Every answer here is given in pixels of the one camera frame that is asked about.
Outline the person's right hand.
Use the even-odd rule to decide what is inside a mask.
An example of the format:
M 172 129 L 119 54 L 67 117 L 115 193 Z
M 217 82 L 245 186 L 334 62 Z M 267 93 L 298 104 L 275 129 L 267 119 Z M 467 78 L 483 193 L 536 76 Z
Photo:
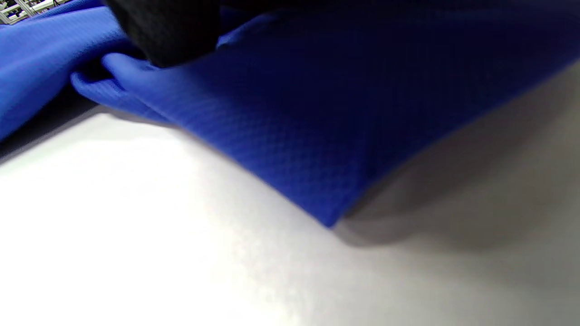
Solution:
M 105 0 L 128 39 L 157 67 L 174 67 L 215 50 L 218 0 Z

